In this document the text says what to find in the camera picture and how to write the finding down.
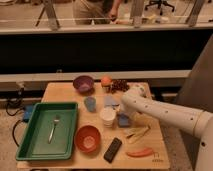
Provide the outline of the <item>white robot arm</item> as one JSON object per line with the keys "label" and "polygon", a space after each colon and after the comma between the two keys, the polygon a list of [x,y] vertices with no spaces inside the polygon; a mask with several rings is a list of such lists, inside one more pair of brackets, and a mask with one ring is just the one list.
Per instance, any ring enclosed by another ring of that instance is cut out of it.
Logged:
{"label": "white robot arm", "polygon": [[213,171],[213,113],[146,98],[141,84],[122,95],[121,111],[128,116],[134,112],[148,114],[199,138],[195,171]]}

